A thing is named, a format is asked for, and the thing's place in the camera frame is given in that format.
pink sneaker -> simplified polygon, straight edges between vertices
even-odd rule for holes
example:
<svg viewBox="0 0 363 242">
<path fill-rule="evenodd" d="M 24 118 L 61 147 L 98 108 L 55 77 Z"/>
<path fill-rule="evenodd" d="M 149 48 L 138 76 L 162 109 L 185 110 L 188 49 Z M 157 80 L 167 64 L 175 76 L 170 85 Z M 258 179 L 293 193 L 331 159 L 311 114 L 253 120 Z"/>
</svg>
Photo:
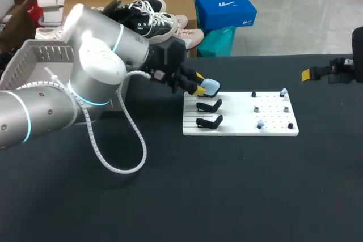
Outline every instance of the pink sneaker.
<svg viewBox="0 0 363 242">
<path fill-rule="evenodd" d="M 182 39 L 188 49 L 196 47 L 203 41 L 204 33 L 200 29 L 181 29 L 178 28 L 175 37 Z"/>
<path fill-rule="evenodd" d="M 175 18 L 178 21 L 178 27 L 185 29 L 188 24 L 188 18 L 185 15 L 177 15 Z"/>
</svg>

gray plastic basket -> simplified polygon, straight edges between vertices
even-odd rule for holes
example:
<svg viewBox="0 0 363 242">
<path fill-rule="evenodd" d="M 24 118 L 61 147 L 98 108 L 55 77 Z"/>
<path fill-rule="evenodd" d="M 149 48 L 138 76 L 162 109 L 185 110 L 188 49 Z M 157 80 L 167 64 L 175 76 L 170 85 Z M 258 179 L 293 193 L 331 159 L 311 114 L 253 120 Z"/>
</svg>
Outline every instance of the gray plastic basket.
<svg viewBox="0 0 363 242">
<path fill-rule="evenodd" d="M 51 81 L 44 69 L 48 67 L 66 84 L 73 67 L 73 50 L 63 41 L 27 40 L 13 56 L 0 79 L 0 90 L 14 90 L 21 85 L 40 80 Z M 125 99 L 128 79 L 124 82 L 122 97 Z M 106 106 L 106 111 L 121 111 L 117 96 Z"/>
</svg>

teal shopping bag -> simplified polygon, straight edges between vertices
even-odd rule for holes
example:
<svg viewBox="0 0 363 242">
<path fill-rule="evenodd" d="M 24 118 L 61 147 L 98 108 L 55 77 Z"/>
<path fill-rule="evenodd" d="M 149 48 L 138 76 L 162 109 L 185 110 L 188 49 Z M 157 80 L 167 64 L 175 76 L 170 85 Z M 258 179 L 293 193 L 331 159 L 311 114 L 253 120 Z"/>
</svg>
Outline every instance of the teal shopping bag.
<svg viewBox="0 0 363 242">
<path fill-rule="evenodd" d="M 208 33 L 198 46 L 199 57 L 228 57 L 232 54 L 235 27 L 216 29 Z"/>
</svg>

shoe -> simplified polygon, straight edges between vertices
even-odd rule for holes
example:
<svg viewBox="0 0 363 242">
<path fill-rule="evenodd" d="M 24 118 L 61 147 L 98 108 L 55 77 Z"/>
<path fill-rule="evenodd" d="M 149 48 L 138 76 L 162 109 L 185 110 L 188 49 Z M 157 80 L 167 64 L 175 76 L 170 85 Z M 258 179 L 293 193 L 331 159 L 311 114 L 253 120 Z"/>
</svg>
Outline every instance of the shoe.
<svg viewBox="0 0 363 242">
<path fill-rule="evenodd" d="M 178 28 L 175 37 L 185 42 L 187 50 L 196 47 L 203 41 L 204 33 L 200 29 L 181 29 Z"/>
<path fill-rule="evenodd" d="M 60 40 L 62 39 L 63 27 L 57 28 L 37 28 L 35 40 Z"/>
<path fill-rule="evenodd" d="M 168 40 L 176 32 L 178 23 L 176 18 L 165 12 L 152 13 L 141 11 L 133 15 L 123 25 L 149 40 L 150 45 Z"/>
<path fill-rule="evenodd" d="M 185 29 L 188 24 L 188 18 L 185 15 L 175 15 L 178 28 Z"/>
<path fill-rule="evenodd" d="M 166 3 L 164 0 L 135 0 L 125 5 L 125 7 L 131 9 L 132 6 L 145 7 L 146 4 L 150 4 L 147 7 L 151 7 L 153 12 L 166 12 Z"/>
<path fill-rule="evenodd" d="M 120 7 L 121 3 L 121 1 L 117 0 L 112 1 L 104 8 L 102 14 L 124 24 L 133 15 L 138 15 L 141 11 L 150 13 L 166 11 L 166 3 L 164 0 L 135 0 L 130 4 Z"/>
</svg>

black hook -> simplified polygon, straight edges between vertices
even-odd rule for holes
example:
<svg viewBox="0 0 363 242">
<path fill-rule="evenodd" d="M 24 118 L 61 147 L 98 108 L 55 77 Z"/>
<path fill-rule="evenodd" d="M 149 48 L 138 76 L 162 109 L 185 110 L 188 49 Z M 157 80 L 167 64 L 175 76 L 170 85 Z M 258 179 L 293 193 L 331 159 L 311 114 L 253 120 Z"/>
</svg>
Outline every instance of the black hook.
<svg viewBox="0 0 363 242">
<path fill-rule="evenodd" d="M 202 127 L 202 128 L 208 128 L 208 129 L 212 129 L 215 130 L 216 128 L 219 127 L 219 125 L 222 123 L 223 121 L 223 116 L 218 116 L 217 119 L 214 122 L 202 119 L 202 118 L 197 118 L 197 125 L 198 128 Z"/>
<path fill-rule="evenodd" d="M 214 106 L 211 106 L 206 103 L 198 102 L 197 108 L 198 108 L 198 111 L 202 110 L 205 112 L 215 113 L 216 111 L 218 111 L 218 109 L 220 108 L 221 105 L 222 105 L 222 100 L 218 99 Z"/>
</svg>

